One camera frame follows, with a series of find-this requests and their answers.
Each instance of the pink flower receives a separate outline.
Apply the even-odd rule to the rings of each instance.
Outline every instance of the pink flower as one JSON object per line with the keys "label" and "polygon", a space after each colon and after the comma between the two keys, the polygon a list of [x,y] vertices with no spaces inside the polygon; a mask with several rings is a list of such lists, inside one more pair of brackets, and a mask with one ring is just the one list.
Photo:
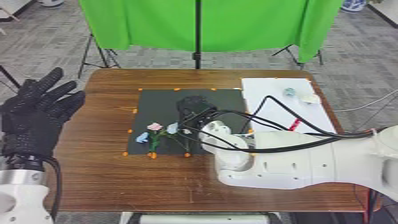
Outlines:
{"label": "pink flower", "polygon": [[151,131],[158,131],[164,126],[158,123],[153,123],[148,127],[146,127]]}

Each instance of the robotic hand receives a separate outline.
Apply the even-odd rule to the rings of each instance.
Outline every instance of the robotic hand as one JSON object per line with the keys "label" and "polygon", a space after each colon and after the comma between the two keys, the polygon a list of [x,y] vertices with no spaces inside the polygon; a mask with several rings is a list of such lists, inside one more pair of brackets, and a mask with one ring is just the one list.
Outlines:
{"label": "robotic hand", "polygon": [[57,167],[52,156],[62,126],[85,100],[82,91],[64,98],[76,88],[75,81],[48,91],[62,76],[62,69],[55,68],[39,81],[28,79],[18,95],[0,107],[5,133],[2,148],[5,164],[0,169],[2,224],[53,223],[52,218],[57,216],[57,209],[50,217],[43,207],[48,194],[43,162],[50,162]]}
{"label": "robotic hand", "polygon": [[[192,101],[192,97],[180,102],[178,108],[181,128],[199,133],[226,185],[288,190],[329,182],[352,183],[398,201],[398,126],[338,135],[290,112],[318,133],[302,134],[286,129],[233,134],[217,120],[219,115],[231,111],[219,111],[204,100]],[[256,117],[242,112],[235,115]]]}

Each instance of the black mat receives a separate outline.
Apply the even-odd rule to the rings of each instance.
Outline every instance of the black mat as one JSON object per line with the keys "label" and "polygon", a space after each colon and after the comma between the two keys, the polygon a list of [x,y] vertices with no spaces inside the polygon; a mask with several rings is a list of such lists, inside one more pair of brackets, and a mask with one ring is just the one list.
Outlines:
{"label": "black mat", "polygon": [[[208,102],[217,106],[217,108],[245,111],[245,102],[242,91],[235,89],[219,89],[217,91],[201,89],[187,90],[142,90],[140,100],[139,100],[139,113],[135,116],[133,123],[133,133],[130,136],[128,142],[128,154],[146,154],[149,149],[149,143],[137,143],[135,138],[146,132],[148,125],[156,122],[167,128],[169,124],[178,121],[178,109],[176,102],[187,96],[203,96]],[[245,124],[245,119],[236,115],[220,116],[220,121],[229,126],[233,133],[240,132],[242,126]],[[206,151],[201,149],[201,146],[192,141],[187,141],[183,137],[178,137],[181,143],[187,143],[190,146],[192,154],[204,154]],[[158,154],[180,154],[183,155],[185,149],[178,145],[172,139],[162,137],[160,146],[156,150]]]}

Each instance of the gray carpet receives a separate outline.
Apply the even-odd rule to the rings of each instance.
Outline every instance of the gray carpet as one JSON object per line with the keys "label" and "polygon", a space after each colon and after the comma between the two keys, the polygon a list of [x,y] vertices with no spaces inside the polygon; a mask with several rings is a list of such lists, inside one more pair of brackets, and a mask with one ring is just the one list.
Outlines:
{"label": "gray carpet", "polygon": [[[7,32],[7,36],[0,34],[0,64],[18,81],[25,78],[41,78],[50,69],[59,66],[66,70],[64,81],[68,81],[76,78],[89,36],[76,0],[66,1],[57,9],[46,9],[36,4],[20,19],[21,22],[0,24]],[[210,69],[297,69],[286,52],[272,57],[275,50],[206,53],[203,67]],[[92,48],[89,60],[100,62],[94,53]],[[194,67],[190,52],[135,46],[117,53],[123,68]],[[315,75],[332,108],[357,107],[398,88],[398,30],[368,9],[361,14],[339,13],[323,45],[323,58],[325,65],[320,66],[318,60],[313,60],[306,65],[306,70]],[[80,88],[84,88],[92,71],[94,68],[87,68],[78,82]],[[0,102],[9,96],[12,92],[0,85]],[[389,99],[364,110],[338,113],[347,131],[398,124],[398,100],[391,102],[364,124]],[[114,216],[103,213],[87,217],[91,217],[87,214],[62,214],[59,223],[116,223],[110,221]]]}

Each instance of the white flower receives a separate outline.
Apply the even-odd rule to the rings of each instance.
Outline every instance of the white flower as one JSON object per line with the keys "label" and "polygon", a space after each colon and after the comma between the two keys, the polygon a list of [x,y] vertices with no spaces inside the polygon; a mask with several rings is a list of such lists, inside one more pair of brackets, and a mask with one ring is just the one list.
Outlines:
{"label": "white flower", "polygon": [[183,129],[183,134],[185,135],[190,135],[192,134],[192,131],[188,129]]}
{"label": "white flower", "polygon": [[151,131],[158,131],[164,126],[158,123],[153,123],[148,127],[146,127]]}
{"label": "white flower", "polygon": [[178,133],[178,122],[167,126],[167,133],[174,135]]}

